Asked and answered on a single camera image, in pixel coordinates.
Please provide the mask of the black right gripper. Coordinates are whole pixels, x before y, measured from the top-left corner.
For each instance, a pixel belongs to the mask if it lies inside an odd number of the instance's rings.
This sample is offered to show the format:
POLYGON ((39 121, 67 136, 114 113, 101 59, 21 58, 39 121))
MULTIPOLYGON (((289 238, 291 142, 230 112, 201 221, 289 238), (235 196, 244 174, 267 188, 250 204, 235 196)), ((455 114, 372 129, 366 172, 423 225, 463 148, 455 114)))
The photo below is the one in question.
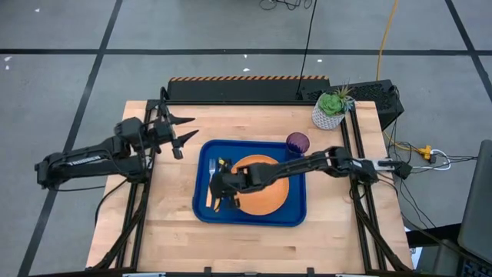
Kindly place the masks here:
POLYGON ((214 210, 217 212, 223 201, 226 201, 228 208, 239 209, 241 203, 237 194, 246 192, 250 187, 246 175, 242 172, 233 173, 230 159, 219 158, 216 166, 218 170, 210 181, 211 201, 215 201, 214 210))

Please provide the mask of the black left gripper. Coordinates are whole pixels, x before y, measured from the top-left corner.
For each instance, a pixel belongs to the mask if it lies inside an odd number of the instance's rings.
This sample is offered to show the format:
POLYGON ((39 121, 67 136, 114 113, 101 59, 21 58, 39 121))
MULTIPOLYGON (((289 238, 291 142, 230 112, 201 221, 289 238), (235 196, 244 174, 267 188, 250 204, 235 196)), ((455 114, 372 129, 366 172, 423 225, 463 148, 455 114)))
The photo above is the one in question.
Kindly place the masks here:
POLYGON ((175 159, 182 159, 181 148, 185 143, 198 133, 198 130, 177 136, 174 131, 174 125, 181 125, 194 121, 194 118, 179 118, 172 114, 162 115, 153 121, 153 126, 147 131, 148 144, 157 154, 161 154, 161 145, 171 143, 172 154, 175 159))

